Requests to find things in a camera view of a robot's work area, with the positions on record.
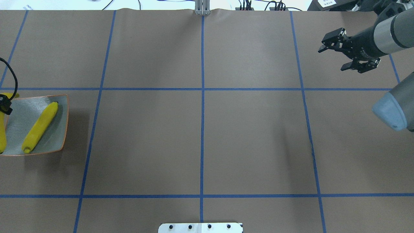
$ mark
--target blue tape grid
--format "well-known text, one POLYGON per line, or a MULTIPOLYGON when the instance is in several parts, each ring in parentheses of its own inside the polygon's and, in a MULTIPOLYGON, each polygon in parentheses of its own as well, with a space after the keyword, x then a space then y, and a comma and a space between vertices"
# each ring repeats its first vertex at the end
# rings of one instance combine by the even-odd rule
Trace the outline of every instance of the blue tape grid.
MULTIPOLYGON (((20 26, 19 32, 17 34, 16 40, 13 44, 13 48, 10 52, 10 56, 8 58, 8 62, 11 63, 14 50, 17 46, 18 40, 20 38, 21 32, 23 30, 24 23, 26 21, 27 15, 29 11, 25 12, 22 24, 20 26)), ((108 39, 108 46, 106 50, 106 56, 104 61, 104 66, 102 70, 102 77, 100 87, 20 87, 19 90, 95 90, 99 91, 98 100, 96 103, 95 109, 95 116, 94 122, 92 125, 92 132, 91 138, 89 141, 87 159, 85 162, 84 168, 84 175, 82 179, 82 186, 79 195, 60 195, 60 194, 0 194, 0 198, 64 198, 64 199, 79 199, 77 214, 75 219, 75 225, 73 232, 77 232, 77 227, 79 223, 79 217, 82 207, 82 200, 83 199, 104 199, 104 198, 112 198, 112 199, 124 199, 124 198, 134 198, 134 199, 160 199, 160 198, 198 198, 200 199, 200 222, 204 221, 203 218, 203 199, 204 198, 318 198, 319 207, 320 207, 320 216, 322 221, 323 232, 326 233, 326 226, 325 226, 325 218, 323 213, 323 204, 322 198, 335 198, 335 197, 414 197, 414 193, 350 193, 350 194, 323 194, 320 192, 320 185, 319 185, 319 178, 318 178, 318 169, 315 159, 315 151, 313 149, 313 140, 312 140, 312 132, 311 126, 309 122, 309 115, 308 115, 308 108, 306 105, 306 96, 305 91, 389 91, 391 88, 305 88, 303 84, 302 78, 302 71, 296 41, 296 33, 294 27, 294 20, 292 12, 290 12, 291 18, 291 27, 292 27, 292 34, 295 46, 295 53, 296 53, 296 61, 298 66, 298 73, 300 79, 300 88, 206 88, 205 87, 205 79, 204 79, 204 27, 205 27, 205 18, 204 16, 201 19, 201 88, 147 88, 147 87, 103 87, 104 78, 105 78, 105 71, 106 65, 108 62, 108 56, 111 46, 111 39, 112 39, 112 32, 115 23, 116 11, 113 12, 111 30, 108 39), (92 150, 92 142, 94 139, 94 132, 96 128, 96 121, 98 118, 99 112, 99 104, 101 100, 102 91, 105 90, 119 90, 119 91, 201 91, 202 92, 202 99, 201 99, 201 135, 200 135, 200 194, 173 194, 173 195, 85 195, 85 183, 87 177, 87 171, 89 166, 89 159, 92 150), (204 115, 205 115, 205 91, 301 91, 302 99, 303 99, 303 106, 305 111, 305 118, 308 128, 308 136, 309 141, 311 144, 311 153, 313 158, 313 168, 314 168, 314 175, 315 175, 315 182, 317 193, 316 194, 204 194, 204 115)), ((397 82, 400 83, 400 78, 397 73, 397 69, 395 67, 393 58, 389 55, 392 67, 394 69, 394 73, 397 79, 397 82)), ((13 90, 12 87, 2 87, 4 82, 5 76, 7 73, 7 68, 5 68, 2 78, 0 80, 0 90, 13 90)))

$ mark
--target black cable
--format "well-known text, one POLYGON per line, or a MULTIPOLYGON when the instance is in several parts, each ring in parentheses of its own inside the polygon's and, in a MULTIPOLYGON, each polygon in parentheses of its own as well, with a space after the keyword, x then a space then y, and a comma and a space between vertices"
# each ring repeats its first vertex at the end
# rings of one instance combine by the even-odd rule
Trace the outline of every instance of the black cable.
POLYGON ((274 10, 281 10, 282 8, 286 8, 286 4, 284 4, 282 1, 279 2, 277 7, 274 10))
POLYGON ((268 2, 268 3, 267 3, 267 5, 266 5, 266 7, 265 7, 265 10, 266 10, 266 9, 267 9, 267 7, 269 6, 269 4, 270 4, 270 3, 272 3, 272 2, 274 2, 274 7, 276 7, 277 2, 276 2, 276 1, 270 1, 270 2, 268 2))
POLYGON ((10 100, 12 100, 16 96, 16 93, 17 93, 17 77, 16 77, 16 74, 14 73, 13 69, 10 67, 9 63, 6 60, 4 60, 3 58, 0 58, 0 61, 4 62, 4 64, 6 64, 6 66, 9 68, 9 70, 12 73, 13 78, 14 78, 14 92, 13 92, 12 97, 10 98, 10 100))
POLYGON ((284 8, 282 8, 282 9, 280 9, 280 10, 284 10, 284 9, 296 9, 296 10, 300 10, 300 11, 302 11, 301 9, 296 8, 296 7, 284 7, 284 8))
POLYGON ((104 10, 104 9, 106 9, 111 3, 113 2, 113 0, 111 0, 107 5, 106 5, 106 7, 104 7, 102 10, 104 10))

